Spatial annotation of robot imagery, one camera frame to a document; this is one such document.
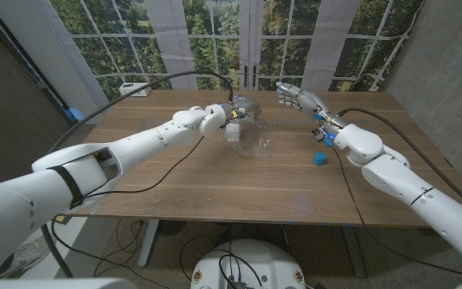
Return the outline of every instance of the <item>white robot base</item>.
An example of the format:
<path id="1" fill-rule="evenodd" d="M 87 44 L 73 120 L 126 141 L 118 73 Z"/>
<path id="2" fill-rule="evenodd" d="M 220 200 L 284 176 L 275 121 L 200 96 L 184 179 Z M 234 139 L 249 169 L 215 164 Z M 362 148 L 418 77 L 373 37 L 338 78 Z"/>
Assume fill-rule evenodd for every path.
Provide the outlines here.
<path id="1" fill-rule="evenodd" d="M 237 259 L 230 257 L 229 251 Z M 254 269 L 257 276 L 240 258 Z M 227 242 L 206 254 L 193 271 L 190 288 L 228 288 L 221 268 L 238 289 L 306 288 L 301 267 L 291 256 L 268 242 L 253 239 Z"/>

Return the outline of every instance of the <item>gray wall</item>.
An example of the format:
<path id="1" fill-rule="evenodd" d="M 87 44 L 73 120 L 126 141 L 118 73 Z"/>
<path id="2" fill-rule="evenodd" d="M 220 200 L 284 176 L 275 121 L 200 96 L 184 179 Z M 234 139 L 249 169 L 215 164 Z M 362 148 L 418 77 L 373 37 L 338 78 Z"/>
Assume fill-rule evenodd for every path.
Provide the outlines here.
<path id="1" fill-rule="evenodd" d="M 462 175 L 462 1 L 427 0 L 382 90 Z"/>
<path id="2" fill-rule="evenodd" d="M 0 44 L 0 181 L 31 172 L 31 163 L 68 125 Z"/>

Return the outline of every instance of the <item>robotic hand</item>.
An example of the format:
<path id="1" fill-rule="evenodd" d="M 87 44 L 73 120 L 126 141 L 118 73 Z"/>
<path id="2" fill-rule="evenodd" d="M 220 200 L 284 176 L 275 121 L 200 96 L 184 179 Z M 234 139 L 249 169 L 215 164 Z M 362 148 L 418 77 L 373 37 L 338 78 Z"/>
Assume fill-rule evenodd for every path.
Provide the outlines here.
<path id="1" fill-rule="evenodd" d="M 139 163 L 165 149 L 192 145 L 197 132 L 209 136 L 219 127 L 261 108 L 256 100 L 196 106 L 176 112 L 160 126 L 109 143 L 77 144 L 38 159 L 33 173 L 0 183 L 0 265 L 56 214 L 72 214 L 101 201 Z"/>
<path id="2" fill-rule="evenodd" d="M 287 83 L 276 83 L 280 104 L 314 114 L 318 141 L 349 148 L 347 159 L 362 168 L 365 179 L 376 189 L 396 197 L 414 210 L 432 229 L 462 254 L 462 205 L 410 170 L 401 153 L 383 144 L 379 136 L 333 115 L 323 101 Z"/>

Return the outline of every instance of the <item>wooden table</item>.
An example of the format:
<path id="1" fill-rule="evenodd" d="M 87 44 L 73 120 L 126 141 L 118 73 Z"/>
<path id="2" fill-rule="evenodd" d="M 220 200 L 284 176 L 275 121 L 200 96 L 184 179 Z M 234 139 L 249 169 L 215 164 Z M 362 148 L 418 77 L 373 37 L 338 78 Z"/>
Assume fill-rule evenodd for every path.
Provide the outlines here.
<path id="1" fill-rule="evenodd" d="M 151 219 L 272 222 L 289 224 L 359 225 L 359 216 L 331 148 L 311 133 L 316 123 L 278 104 L 276 92 L 236 92 L 261 105 L 261 137 L 271 144 L 271 157 L 239 157 L 221 133 L 206 137 L 199 147 L 155 189 L 147 193 L 112 194 L 83 216 Z M 387 93 L 319 92 L 333 111 L 365 108 L 380 114 L 406 134 L 434 164 L 462 189 L 462 178 L 418 125 Z M 118 140 L 171 120 L 174 112 L 195 105 L 224 102 L 227 92 L 154 91 L 147 98 L 130 98 L 111 108 L 85 142 Z M 394 131 L 380 120 L 349 112 L 344 117 L 377 133 L 384 144 L 401 152 L 413 171 L 460 201 L 456 194 Z M 192 147 L 170 149 L 129 172 L 117 189 L 142 189 L 156 183 Z M 312 163 L 316 152 L 326 163 Z M 427 226 L 402 202 L 373 188 L 361 170 L 341 152 L 347 179 L 359 210 L 369 226 Z"/>

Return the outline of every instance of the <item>window pane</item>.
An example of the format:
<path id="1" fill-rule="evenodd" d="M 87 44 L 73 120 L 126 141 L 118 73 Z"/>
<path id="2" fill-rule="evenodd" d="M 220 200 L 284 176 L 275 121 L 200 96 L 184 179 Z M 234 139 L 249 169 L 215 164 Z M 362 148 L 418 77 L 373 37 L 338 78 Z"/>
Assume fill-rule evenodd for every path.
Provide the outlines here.
<path id="1" fill-rule="evenodd" d="M 351 88 L 351 91 L 352 92 L 368 92 L 372 84 L 374 84 L 374 79 L 371 78 L 369 75 L 365 75 L 363 78 L 361 78 L 356 83 L 356 85 L 353 88 Z"/>
<path id="2" fill-rule="evenodd" d="M 100 33 L 124 33 L 111 0 L 85 0 L 85 4 Z"/>
<path id="3" fill-rule="evenodd" d="M 263 35 L 286 35 L 291 1 L 265 0 L 263 2 Z"/>
<path id="4" fill-rule="evenodd" d="M 301 83 L 302 83 L 302 78 L 281 79 L 281 82 L 289 83 L 289 84 L 295 85 L 296 87 L 300 88 Z"/>
<path id="5" fill-rule="evenodd" d="M 156 39 L 133 37 L 132 41 L 144 72 L 167 73 Z"/>
<path id="6" fill-rule="evenodd" d="M 237 75 L 240 71 L 238 39 L 215 39 L 218 71 L 222 75 Z"/>
<path id="7" fill-rule="evenodd" d="M 370 59 L 368 59 L 368 64 L 365 67 L 365 71 L 363 73 L 378 75 L 383 69 L 383 66 L 390 57 L 391 53 L 397 46 L 398 42 L 398 39 L 385 41 L 379 40 L 377 44 L 375 44 L 372 55 Z"/>
<path id="8" fill-rule="evenodd" d="M 423 0 L 394 1 L 384 23 L 382 36 L 402 35 L 411 25 L 413 17 Z"/>
<path id="9" fill-rule="evenodd" d="M 357 77 L 374 40 L 346 39 L 334 76 Z"/>
<path id="10" fill-rule="evenodd" d="M 123 82 L 119 76 L 101 77 L 97 79 L 97 82 L 108 101 L 116 100 L 120 96 L 119 87 Z"/>
<path id="11" fill-rule="evenodd" d="M 262 91 L 277 90 L 277 81 L 279 81 L 279 79 L 258 79 L 257 89 Z"/>
<path id="12" fill-rule="evenodd" d="M 352 21 L 350 35 L 375 35 L 383 20 L 388 0 L 362 0 Z"/>
<path id="13" fill-rule="evenodd" d="M 236 92 L 240 88 L 240 80 L 237 77 L 226 77 L 227 80 L 231 83 L 231 87 L 233 88 L 233 92 Z M 222 79 L 218 80 L 221 85 L 221 90 L 228 90 L 228 87 L 225 85 Z"/>
<path id="14" fill-rule="evenodd" d="M 290 34 L 313 35 L 319 7 L 319 0 L 295 0 Z"/>
<path id="15" fill-rule="evenodd" d="M 106 37 L 104 42 L 121 72 L 141 72 L 128 38 Z"/>
<path id="16" fill-rule="evenodd" d="M 160 78 L 162 78 L 163 76 L 155 76 L 155 75 L 150 75 L 148 76 L 149 80 L 151 80 L 151 82 L 153 81 L 156 81 Z M 159 90 L 170 90 L 172 89 L 172 85 L 170 84 L 170 80 L 166 79 L 158 84 L 155 84 L 152 86 L 152 89 L 159 89 Z"/>
<path id="17" fill-rule="evenodd" d="M 395 56 L 391 59 L 390 63 L 388 64 L 388 66 L 386 67 L 386 69 L 384 70 L 383 72 L 383 77 L 386 78 L 388 73 L 390 73 L 390 70 L 393 68 L 393 64 L 395 63 L 395 61 L 397 60 L 397 57 L 399 57 L 399 54 L 400 52 L 402 51 L 402 48 L 404 47 L 404 44 L 406 44 L 406 41 L 407 40 L 404 40 L 402 42 L 402 45 L 399 47 L 399 49 L 397 50 L 397 52 L 395 53 Z"/>
<path id="18" fill-rule="evenodd" d="M 190 35 L 212 34 L 208 1 L 183 0 L 184 19 Z"/>
<path id="19" fill-rule="evenodd" d="M 267 76 L 276 76 L 281 74 L 282 52 L 284 48 L 284 39 L 261 40 L 261 73 Z"/>
<path id="20" fill-rule="evenodd" d="M 190 39 L 193 62 L 197 71 L 215 71 L 215 54 L 213 53 L 213 39 Z"/>
<path id="21" fill-rule="evenodd" d="M 125 75 L 124 80 L 126 82 L 136 82 L 136 83 L 150 83 L 145 75 Z"/>
<path id="22" fill-rule="evenodd" d="M 197 77 L 197 86 L 200 90 L 216 90 L 217 78 L 216 77 Z"/>
<path id="23" fill-rule="evenodd" d="M 70 34 L 94 34 L 95 30 L 88 20 L 87 13 L 79 0 L 51 0 L 56 14 Z"/>
<path id="24" fill-rule="evenodd" d="M 330 84 L 330 92 L 348 92 L 351 89 L 354 81 L 350 80 L 338 80 L 333 79 L 333 82 Z"/>
<path id="25" fill-rule="evenodd" d="M 303 75 L 311 39 L 288 39 L 283 75 Z"/>
<path id="26" fill-rule="evenodd" d="M 117 72 L 99 38 L 73 39 L 94 75 Z"/>
<path id="27" fill-rule="evenodd" d="M 145 3 L 115 0 L 129 33 L 154 34 Z"/>
<path id="28" fill-rule="evenodd" d="M 216 35 L 238 35 L 238 0 L 212 0 Z"/>

